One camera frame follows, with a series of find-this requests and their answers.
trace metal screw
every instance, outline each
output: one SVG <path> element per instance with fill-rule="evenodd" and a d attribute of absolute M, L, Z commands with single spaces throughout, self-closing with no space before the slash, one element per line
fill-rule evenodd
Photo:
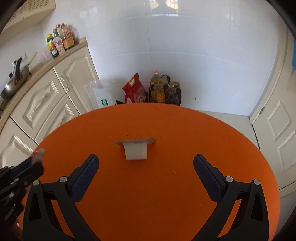
<path fill-rule="evenodd" d="M 259 182 L 259 180 L 257 180 L 257 179 L 254 180 L 254 183 L 255 183 L 256 185 L 260 185 L 260 182 Z"/>
<path fill-rule="evenodd" d="M 33 185 L 34 186 L 37 186 L 39 184 L 39 180 L 35 180 L 34 182 L 33 182 Z"/>
<path fill-rule="evenodd" d="M 226 180 L 227 182 L 229 182 L 229 183 L 233 182 L 233 178 L 230 177 L 230 176 L 227 176 L 227 177 L 225 178 L 225 180 Z"/>
<path fill-rule="evenodd" d="M 64 183 L 64 182 L 66 182 L 67 180 L 68 180 L 67 177 L 61 177 L 61 178 L 59 179 L 59 181 L 60 181 L 61 183 Z"/>

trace electrical outlet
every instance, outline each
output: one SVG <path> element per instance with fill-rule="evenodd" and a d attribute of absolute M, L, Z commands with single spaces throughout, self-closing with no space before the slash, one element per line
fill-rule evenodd
<path fill-rule="evenodd" d="M 25 60 L 28 58 L 26 52 L 24 52 L 20 57 L 18 57 L 18 59 L 19 59 L 19 58 L 22 58 L 22 62 L 25 61 Z M 15 65 L 15 62 L 16 62 L 18 59 L 16 59 L 15 61 L 12 62 L 12 66 Z"/>

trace red rice bag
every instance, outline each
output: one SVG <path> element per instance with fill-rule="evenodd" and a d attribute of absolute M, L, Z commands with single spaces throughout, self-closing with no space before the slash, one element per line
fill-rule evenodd
<path fill-rule="evenodd" d="M 126 103 L 145 102 L 145 89 L 140 81 L 138 73 L 136 73 L 134 77 L 122 87 L 122 89 L 126 93 Z"/>

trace orange table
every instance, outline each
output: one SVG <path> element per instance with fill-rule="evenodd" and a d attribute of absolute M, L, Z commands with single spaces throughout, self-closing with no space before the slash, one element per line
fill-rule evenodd
<path fill-rule="evenodd" d="M 124 148 L 114 143 L 148 137 L 156 144 L 148 145 L 147 160 L 127 161 Z M 76 206 L 102 241 L 190 241 L 216 206 L 193 169 L 199 153 L 236 181 L 260 180 L 270 240 L 274 236 L 279 193 L 272 170 L 245 136 L 209 115 L 173 105 L 122 104 L 75 118 L 40 147 L 46 150 L 44 183 L 68 176 L 89 154 L 99 157 L 99 171 Z M 221 234 L 238 206 L 239 201 Z"/>

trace white tiled wall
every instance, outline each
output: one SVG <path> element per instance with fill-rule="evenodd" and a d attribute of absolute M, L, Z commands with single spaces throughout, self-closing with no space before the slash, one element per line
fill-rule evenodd
<path fill-rule="evenodd" d="M 159 0 L 55 1 L 43 36 L 64 22 L 86 37 L 118 100 L 136 72 L 148 87 L 158 70 L 181 83 L 185 107 L 249 115 L 271 73 L 280 17 L 266 0 L 168 0 L 175 9 L 152 9 Z"/>
<path fill-rule="evenodd" d="M 33 54 L 45 45 L 41 24 L 37 24 L 14 36 L 0 47 L 0 92 L 9 81 L 8 75 L 13 71 L 12 62 L 26 53 L 28 58 L 21 66 L 27 64 Z M 39 60 L 35 58 L 30 68 L 33 68 L 38 62 Z"/>

